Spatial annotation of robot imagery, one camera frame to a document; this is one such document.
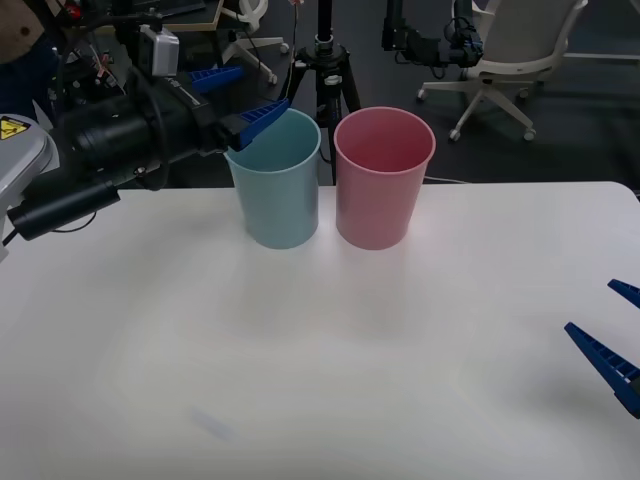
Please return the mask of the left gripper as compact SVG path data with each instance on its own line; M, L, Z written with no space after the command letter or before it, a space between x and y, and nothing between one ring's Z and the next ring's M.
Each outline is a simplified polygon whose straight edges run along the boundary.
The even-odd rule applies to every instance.
M152 144L162 160L175 162L191 154L221 154L245 149L288 109L288 99L227 115L219 120L200 93L224 87L244 76L241 66L149 77L137 68L127 72L127 96L149 125Z

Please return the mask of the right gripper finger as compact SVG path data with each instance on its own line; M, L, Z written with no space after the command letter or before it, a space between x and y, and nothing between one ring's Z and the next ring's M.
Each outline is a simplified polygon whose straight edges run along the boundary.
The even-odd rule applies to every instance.
M572 322L564 330L599 375L613 390L614 396L634 417L639 417L639 368Z
M635 307L640 307L640 289L638 287L617 279L610 280L607 286Z

